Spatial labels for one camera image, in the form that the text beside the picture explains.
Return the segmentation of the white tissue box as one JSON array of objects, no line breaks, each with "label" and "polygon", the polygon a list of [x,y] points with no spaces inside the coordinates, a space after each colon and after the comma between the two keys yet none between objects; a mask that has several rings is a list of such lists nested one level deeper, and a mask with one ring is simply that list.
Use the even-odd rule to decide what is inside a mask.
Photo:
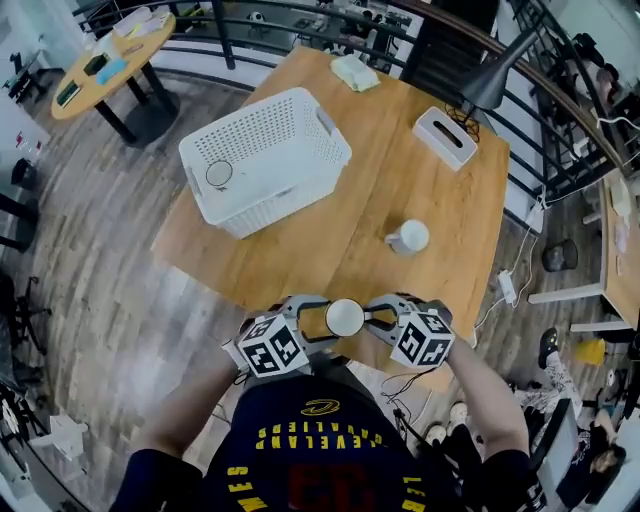
[{"label": "white tissue box", "polygon": [[415,121],[412,133],[454,172],[458,172],[477,151],[477,143],[466,130],[435,106],[429,107]]}]

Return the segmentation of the white wristband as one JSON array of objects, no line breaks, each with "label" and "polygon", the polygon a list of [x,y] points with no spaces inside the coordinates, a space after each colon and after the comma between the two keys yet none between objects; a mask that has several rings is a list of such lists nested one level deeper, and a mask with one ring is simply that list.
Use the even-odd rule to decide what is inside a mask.
[{"label": "white wristband", "polygon": [[229,339],[221,345],[221,348],[229,355],[233,360],[236,367],[240,372],[246,372],[249,370],[249,365],[238,349],[236,342],[233,339]]}]

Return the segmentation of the black stool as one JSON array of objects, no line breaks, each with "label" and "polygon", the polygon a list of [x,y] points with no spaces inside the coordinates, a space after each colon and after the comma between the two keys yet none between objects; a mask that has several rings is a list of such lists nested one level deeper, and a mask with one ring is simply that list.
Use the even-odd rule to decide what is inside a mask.
[{"label": "black stool", "polygon": [[0,234],[0,247],[7,247],[25,253],[31,246],[39,221],[38,201],[31,197],[21,203],[0,193],[0,212],[13,216],[17,220],[15,237]]}]

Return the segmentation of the long wooden table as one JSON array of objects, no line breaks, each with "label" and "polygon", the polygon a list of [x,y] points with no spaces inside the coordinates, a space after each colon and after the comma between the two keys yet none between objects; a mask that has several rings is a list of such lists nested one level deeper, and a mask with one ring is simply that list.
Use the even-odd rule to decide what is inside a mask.
[{"label": "long wooden table", "polygon": [[633,195],[629,213],[621,215],[615,202],[616,191],[626,185],[623,174],[613,170],[598,182],[602,231],[599,279],[591,284],[528,296],[531,304],[566,302],[601,297],[614,308],[616,320],[573,323],[573,333],[636,329],[640,320],[640,223]]}]

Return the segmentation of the white mug with pattern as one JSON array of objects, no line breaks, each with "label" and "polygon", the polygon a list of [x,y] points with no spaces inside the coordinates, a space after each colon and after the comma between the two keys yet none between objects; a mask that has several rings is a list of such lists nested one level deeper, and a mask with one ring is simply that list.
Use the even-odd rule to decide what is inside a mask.
[{"label": "white mug with pattern", "polygon": [[218,190],[224,190],[232,176],[233,166],[226,160],[213,162],[205,173],[206,182]]}]

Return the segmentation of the black mesh waste basket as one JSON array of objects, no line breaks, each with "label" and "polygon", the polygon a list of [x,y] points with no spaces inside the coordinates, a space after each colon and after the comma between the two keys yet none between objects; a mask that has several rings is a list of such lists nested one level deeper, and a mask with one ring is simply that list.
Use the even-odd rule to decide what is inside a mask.
[{"label": "black mesh waste basket", "polygon": [[574,270],[578,266],[578,249],[572,239],[565,239],[547,246],[542,252],[542,266],[546,272],[554,273]]}]

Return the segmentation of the small white floor stand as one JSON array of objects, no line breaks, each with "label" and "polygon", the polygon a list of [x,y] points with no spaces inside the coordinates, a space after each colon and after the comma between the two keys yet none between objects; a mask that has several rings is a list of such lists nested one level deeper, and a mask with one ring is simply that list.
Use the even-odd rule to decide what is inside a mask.
[{"label": "small white floor stand", "polygon": [[49,417],[50,433],[29,441],[31,447],[53,445],[69,461],[84,453],[83,436],[89,430],[86,423],[77,423],[66,414]]}]

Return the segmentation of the white plastic basket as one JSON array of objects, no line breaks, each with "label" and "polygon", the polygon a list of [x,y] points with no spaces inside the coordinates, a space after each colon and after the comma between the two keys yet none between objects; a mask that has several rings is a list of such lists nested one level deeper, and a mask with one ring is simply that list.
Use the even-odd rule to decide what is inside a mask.
[{"label": "white plastic basket", "polygon": [[[183,138],[179,153],[204,220],[236,239],[331,194],[352,150],[311,93],[291,88],[252,103]],[[233,176],[210,186],[210,164]]]}]

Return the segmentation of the light blue cloth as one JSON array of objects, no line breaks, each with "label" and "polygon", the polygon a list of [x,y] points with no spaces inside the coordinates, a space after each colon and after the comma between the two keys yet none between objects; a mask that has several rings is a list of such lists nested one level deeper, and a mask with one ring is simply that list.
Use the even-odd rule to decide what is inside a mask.
[{"label": "light blue cloth", "polygon": [[124,59],[109,60],[96,74],[96,83],[105,85],[111,78],[123,72],[128,66]]}]

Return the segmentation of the plain white mug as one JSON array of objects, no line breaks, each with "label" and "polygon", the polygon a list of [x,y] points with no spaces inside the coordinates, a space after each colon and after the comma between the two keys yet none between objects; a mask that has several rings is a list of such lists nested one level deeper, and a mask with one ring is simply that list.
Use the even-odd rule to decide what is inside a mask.
[{"label": "plain white mug", "polygon": [[425,249],[429,239],[430,233],[427,226],[419,220],[409,219],[386,235],[384,243],[397,254],[412,256]]}]

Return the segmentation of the person's right hand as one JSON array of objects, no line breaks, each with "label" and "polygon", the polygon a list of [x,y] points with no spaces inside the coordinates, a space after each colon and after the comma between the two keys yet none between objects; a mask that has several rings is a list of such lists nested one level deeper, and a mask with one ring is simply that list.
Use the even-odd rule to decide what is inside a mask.
[{"label": "person's right hand", "polygon": [[453,315],[449,308],[439,299],[429,300],[426,302],[421,302],[418,305],[418,308],[422,312],[429,312],[434,310],[439,318],[450,327],[453,320]]}]

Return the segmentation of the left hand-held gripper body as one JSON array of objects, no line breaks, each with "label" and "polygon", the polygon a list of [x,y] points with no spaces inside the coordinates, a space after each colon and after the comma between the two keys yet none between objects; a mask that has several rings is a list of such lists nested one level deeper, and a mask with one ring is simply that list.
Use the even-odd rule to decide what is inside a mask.
[{"label": "left hand-held gripper body", "polygon": [[237,347],[256,377],[284,375],[309,364],[301,347],[296,296],[286,297],[278,314],[269,315],[267,309],[247,320],[236,337]]}]

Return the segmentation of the small black trash can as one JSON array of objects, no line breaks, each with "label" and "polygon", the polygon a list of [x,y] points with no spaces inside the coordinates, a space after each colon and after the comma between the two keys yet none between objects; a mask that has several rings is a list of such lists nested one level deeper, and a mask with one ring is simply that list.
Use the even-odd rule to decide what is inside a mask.
[{"label": "small black trash can", "polygon": [[27,191],[34,191],[37,183],[38,171],[25,158],[20,158],[11,172],[11,184]]}]

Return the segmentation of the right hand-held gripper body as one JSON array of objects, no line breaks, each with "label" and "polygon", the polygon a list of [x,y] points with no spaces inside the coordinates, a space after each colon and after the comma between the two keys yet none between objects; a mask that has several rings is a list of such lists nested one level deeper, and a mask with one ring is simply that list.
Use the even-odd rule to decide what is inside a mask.
[{"label": "right hand-held gripper body", "polygon": [[396,319],[401,333],[390,357],[408,368],[437,369],[445,361],[455,333],[434,310],[420,311],[421,302],[426,301],[409,296],[403,298],[406,307]]}]

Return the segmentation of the person's right forearm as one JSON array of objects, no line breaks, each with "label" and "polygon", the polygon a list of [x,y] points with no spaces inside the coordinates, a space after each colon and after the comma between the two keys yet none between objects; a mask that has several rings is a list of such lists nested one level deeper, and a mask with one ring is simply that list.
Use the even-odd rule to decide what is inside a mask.
[{"label": "person's right forearm", "polygon": [[486,456],[507,450],[529,455],[524,414],[507,383],[464,340],[454,340],[447,363],[459,381]]}]

